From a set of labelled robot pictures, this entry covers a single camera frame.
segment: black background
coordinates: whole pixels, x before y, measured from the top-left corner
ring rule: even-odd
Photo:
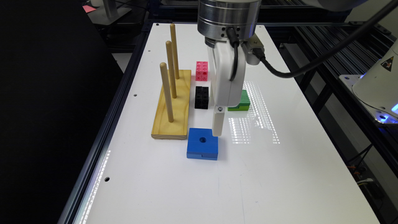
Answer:
[[[0,2],[0,223],[56,223],[122,71],[76,0]]]

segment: green block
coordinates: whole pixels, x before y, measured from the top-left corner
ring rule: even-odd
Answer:
[[[234,108],[228,108],[228,111],[248,111],[250,106],[236,106]]]
[[[242,90],[241,101],[238,106],[250,106],[250,99],[246,90]]]
[[[242,90],[241,101],[238,106],[228,108],[228,111],[247,111],[249,110],[250,99],[248,96],[248,92],[246,90]]]

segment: wooden dowel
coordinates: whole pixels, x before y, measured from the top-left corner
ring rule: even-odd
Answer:
[[[172,89],[172,97],[176,99],[177,91],[175,88],[175,78],[174,78],[173,50],[172,50],[172,43],[169,40],[166,41],[166,51],[167,51],[167,63],[169,64],[170,88]]]
[[[173,45],[174,74],[175,78],[179,79],[180,70],[178,68],[177,37],[175,35],[175,24],[170,24],[170,32],[172,35],[172,45]]]
[[[166,101],[167,116],[169,117],[169,122],[173,122],[174,117],[173,117],[172,98],[170,97],[169,76],[167,75],[166,63],[164,62],[160,63],[160,73],[162,74],[163,92]]]

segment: pink cube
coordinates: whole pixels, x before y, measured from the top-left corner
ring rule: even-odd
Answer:
[[[208,62],[197,62],[196,81],[207,81]]]

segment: blue light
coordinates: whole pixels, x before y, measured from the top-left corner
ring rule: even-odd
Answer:
[[[385,118],[384,119],[381,118],[380,121],[384,123],[385,121],[387,121],[388,117],[389,116],[385,116]]]
[[[396,104],[396,105],[391,109],[392,112],[398,114],[398,111],[397,111],[397,110],[398,110],[398,104]]]

